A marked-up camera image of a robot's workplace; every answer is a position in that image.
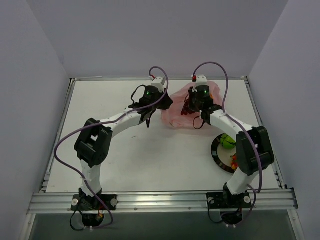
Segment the pink floral plastic bag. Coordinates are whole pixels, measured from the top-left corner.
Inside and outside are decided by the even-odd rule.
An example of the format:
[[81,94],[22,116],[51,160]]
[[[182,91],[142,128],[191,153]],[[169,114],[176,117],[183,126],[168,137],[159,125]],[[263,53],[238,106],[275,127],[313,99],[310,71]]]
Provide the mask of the pink floral plastic bag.
[[191,82],[170,96],[173,104],[169,109],[161,112],[162,123],[173,128],[194,128],[196,130],[201,129],[205,123],[210,124],[210,115],[216,110],[223,109],[223,99],[220,96],[220,88],[215,82],[208,81],[207,85],[210,87],[210,93],[214,96],[214,106],[211,109],[200,110],[191,115],[181,115],[185,100],[189,98],[188,90],[195,86],[195,83]]

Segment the green fake fruit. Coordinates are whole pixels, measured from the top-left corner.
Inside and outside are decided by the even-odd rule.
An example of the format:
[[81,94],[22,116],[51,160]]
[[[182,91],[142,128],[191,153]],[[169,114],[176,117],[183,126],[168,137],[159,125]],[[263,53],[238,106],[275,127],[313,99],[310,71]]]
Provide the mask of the green fake fruit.
[[222,134],[220,137],[220,144],[226,150],[232,150],[233,148],[236,147],[236,141],[233,140],[229,135],[225,133]]

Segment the fake strawberry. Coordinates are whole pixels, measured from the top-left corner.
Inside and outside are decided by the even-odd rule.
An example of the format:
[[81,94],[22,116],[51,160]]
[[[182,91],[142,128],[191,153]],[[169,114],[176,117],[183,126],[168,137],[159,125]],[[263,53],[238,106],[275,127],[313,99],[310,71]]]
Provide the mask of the fake strawberry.
[[236,171],[236,170],[237,170],[238,164],[237,164],[237,156],[236,156],[235,154],[231,156],[231,163],[230,163],[230,165],[231,165],[231,169],[232,169],[233,171]]

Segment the dark red fake grapes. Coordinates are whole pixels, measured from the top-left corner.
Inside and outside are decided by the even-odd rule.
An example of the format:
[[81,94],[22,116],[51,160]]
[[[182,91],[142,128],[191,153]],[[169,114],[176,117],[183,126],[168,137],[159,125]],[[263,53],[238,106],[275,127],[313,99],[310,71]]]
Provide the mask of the dark red fake grapes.
[[184,105],[181,110],[182,116],[192,115],[198,112],[198,109],[194,105],[194,103],[188,98],[184,101]]

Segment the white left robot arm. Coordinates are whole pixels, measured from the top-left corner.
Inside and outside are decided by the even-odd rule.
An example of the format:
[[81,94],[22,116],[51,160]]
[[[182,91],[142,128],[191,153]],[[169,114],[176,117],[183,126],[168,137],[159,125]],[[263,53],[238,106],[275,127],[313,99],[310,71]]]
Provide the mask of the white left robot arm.
[[138,102],[132,103],[123,112],[105,119],[106,124],[97,125],[100,120],[90,118],[74,145],[81,164],[82,179],[79,194],[83,197],[83,204],[90,210],[100,206],[102,192],[100,182],[101,165],[107,158],[113,138],[125,130],[139,126],[150,119],[156,110],[167,110],[173,104],[165,88],[161,92],[154,85],[144,88],[143,96]]

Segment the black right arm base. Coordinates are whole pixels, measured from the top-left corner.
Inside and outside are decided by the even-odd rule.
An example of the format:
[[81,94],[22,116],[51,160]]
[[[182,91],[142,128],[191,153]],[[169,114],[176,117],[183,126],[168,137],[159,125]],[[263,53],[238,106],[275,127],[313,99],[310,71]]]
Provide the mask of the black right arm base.
[[[226,227],[236,228],[252,212],[257,200],[254,191],[254,199],[251,200],[247,190],[243,193],[232,195],[225,183],[222,192],[207,192],[207,215],[209,220],[216,224],[225,224]],[[220,220],[213,220],[211,210],[220,210]]]

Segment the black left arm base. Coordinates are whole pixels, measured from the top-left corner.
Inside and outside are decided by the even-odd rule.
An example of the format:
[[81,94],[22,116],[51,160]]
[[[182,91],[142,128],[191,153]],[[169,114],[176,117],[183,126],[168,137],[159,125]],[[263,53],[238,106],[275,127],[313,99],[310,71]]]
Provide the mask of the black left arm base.
[[[87,196],[81,189],[75,194],[71,201],[70,210],[73,212],[69,225],[73,231],[82,232],[86,228],[90,230],[102,229],[111,226],[114,223],[114,217],[111,211],[117,209],[118,196],[116,194],[97,193],[97,196]],[[73,218],[79,213],[81,216],[82,226],[74,226]]]

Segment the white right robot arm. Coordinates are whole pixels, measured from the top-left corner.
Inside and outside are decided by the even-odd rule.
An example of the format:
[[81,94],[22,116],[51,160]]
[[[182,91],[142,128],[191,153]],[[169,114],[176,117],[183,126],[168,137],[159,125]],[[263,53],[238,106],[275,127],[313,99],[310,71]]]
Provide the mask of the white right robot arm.
[[240,194],[247,190],[253,180],[259,177],[258,189],[263,186],[263,170],[275,161],[268,131],[265,127],[255,127],[227,113],[225,106],[214,103],[207,83],[196,84],[188,91],[188,107],[199,113],[204,123],[217,127],[236,143],[237,170],[226,183],[222,193],[223,203],[234,206],[240,201]]

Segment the dark rimmed beige plate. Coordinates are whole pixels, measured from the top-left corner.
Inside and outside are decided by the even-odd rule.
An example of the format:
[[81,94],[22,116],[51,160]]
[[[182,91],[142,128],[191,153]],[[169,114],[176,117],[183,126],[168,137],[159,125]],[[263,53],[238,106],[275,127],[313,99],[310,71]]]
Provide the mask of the dark rimmed beige plate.
[[234,174],[236,171],[231,168],[231,156],[236,155],[236,146],[233,149],[224,149],[220,143],[221,136],[222,134],[213,140],[210,148],[211,156],[219,168],[227,173]]

